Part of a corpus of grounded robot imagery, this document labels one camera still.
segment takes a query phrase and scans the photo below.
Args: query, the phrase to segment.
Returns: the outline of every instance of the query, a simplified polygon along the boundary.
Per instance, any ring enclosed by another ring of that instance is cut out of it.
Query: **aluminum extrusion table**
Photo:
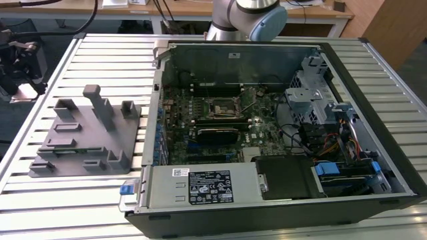
[[[144,133],[154,68],[157,39],[201,40],[201,36],[88,34],[73,39],[41,96],[0,163],[0,239],[144,240],[142,233],[118,211],[118,187],[140,176]],[[392,133],[420,176],[427,180],[427,108],[368,43],[340,38],[277,38],[276,41],[329,42],[368,101]],[[26,174],[46,136],[52,109],[60,98],[88,105],[84,86],[101,86],[110,104],[133,100],[141,107],[130,173],[126,175],[30,178]],[[343,89],[337,92],[345,99]],[[277,240],[303,238],[427,238],[427,207],[380,213],[356,224],[233,233],[185,239]]]

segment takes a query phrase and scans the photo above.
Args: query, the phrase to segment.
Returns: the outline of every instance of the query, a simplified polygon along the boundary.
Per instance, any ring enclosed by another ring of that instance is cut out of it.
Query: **metal bracket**
[[[321,100],[321,95],[316,89],[293,87],[285,90],[285,99],[292,110],[305,114],[311,111],[312,101]]]
[[[329,103],[324,107],[324,113],[325,113],[325,120],[327,121],[335,121],[336,120],[336,114],[343,115],[351,115],[353,112],[353,106],[349,103]]]
[[[257,174],[257,181],[259,181],[259,190],[264,193],[268,192],[268,185],[265,181],[264,174]]]
[[[138,183],[138,207],[148,207],[148,196],[149,196],[149,179],[152,175],[153,166],[146,165],[141,168],[141,177]]]
[[[120,212],[133,211],[137,204],[137,192],[140,186],[140,179],[125,180],[121,186],[130,186],[133,188],[133,194],[121,194],[118,200],[118,210]]]
[[[152,47],[152,56],[154,60],[158,60],[161,54],[169,49],[168,40],[156,40]]]

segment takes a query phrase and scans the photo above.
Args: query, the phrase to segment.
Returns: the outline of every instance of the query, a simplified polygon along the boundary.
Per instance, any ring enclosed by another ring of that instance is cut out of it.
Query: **blue tab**
[[[160,153],[158,153],[158,151],[154,151],[154,152],[153,152],[152,157],[153,157],[154,160],[158,160],[158,158],[160,158]]]
[[[377,161],[372,161],[371,165],[372,165],[372,168],[373,168],[375,172],[380,173],[381,172],[381,167],[379,165],[379,162]]]
[[[133,185],[120,186],[120,195],[133,195]]]
[[[317,176],[325,174],[325,173],[323,172],[323,169],[321,169],[321,166],[320,166],[320,165],[315,166],[313,169],[315,169],[315,172],[317,173]]]
[[[153,142],[153,150],[160,150],[160,142]]]
[[[156,141],[160,141],[161,140],[161,133],[156,132],[153,138],[154,138]]]
[[[335,162],[321,162],[315,166],[317,175],[340,174],[339,166]]]

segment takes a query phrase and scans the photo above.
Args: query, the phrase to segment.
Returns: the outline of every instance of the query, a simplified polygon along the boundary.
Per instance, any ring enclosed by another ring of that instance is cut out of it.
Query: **wooden desk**
[[[211,21],[212,3],[195,2],[189,0],[167,0],[175,20],[177,21]],[[0,18],[30,18],[30,19],[88,19],[93,8],[93,0],[62,0],[54,4],[5,8],[0,11]],[[307,24],[333,25],[328,37],[339,37],[345,27],[348,19],[353,14],[328,10],[320,6],[305,7]],[[153,34],[161,34],[161,17],[154,7],[153,1],[148,5],[129,4],[128,8],[100,9],[96,19],[98,20],[149,20],[152,21]],[[304,23],[304,11],[301,8],[288,10],[288,23]]]
[[[356,17],[341,36],[364,37],[397,70],[427,35],[425,0],[344,0]]]

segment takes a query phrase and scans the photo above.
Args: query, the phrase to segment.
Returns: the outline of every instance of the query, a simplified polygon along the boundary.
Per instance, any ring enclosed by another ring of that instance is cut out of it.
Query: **barcode sticker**
[[[148,14],[148,11],[129,11],[130,14]]]
[[[220,194],[219,198],[224,199],[224,198],[232,198],[233,195],[231,193],[225,193],[225,194]]]
[[[173,168],[172,177],[187,177],[188,172],[189,172],[189,168]]]
[[[228,58],[229,58],[229,59],[239,59],[239,58],[240,58],[240,53],[239,53],[239,52],[231,52],[231,53],[228,53]]]

